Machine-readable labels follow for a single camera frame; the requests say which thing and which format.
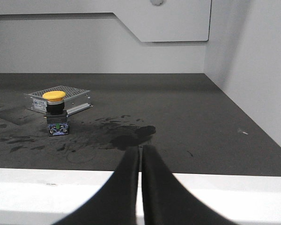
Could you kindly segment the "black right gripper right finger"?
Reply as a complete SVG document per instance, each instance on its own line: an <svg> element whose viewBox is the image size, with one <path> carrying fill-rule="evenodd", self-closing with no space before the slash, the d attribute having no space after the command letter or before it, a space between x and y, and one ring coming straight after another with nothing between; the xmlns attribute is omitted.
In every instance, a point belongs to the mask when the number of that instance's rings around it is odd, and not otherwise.
<svg viewBox="0 0 281 225"><path fill-rule="evenodd" d="M142 150L142 199L147 225L230 225L191 194L171 173L155 147Z"/></svg>

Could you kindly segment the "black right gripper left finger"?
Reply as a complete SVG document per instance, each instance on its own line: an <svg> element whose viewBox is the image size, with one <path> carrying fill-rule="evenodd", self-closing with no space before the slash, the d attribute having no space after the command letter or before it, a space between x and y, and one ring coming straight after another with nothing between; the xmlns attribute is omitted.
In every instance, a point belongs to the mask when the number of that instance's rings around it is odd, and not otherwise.
<svg viewBox="0 0 281 225"><path fill-rule="evenodd" d="M56 225L135 225L140 152L132 148L107 182Z"/></svg>

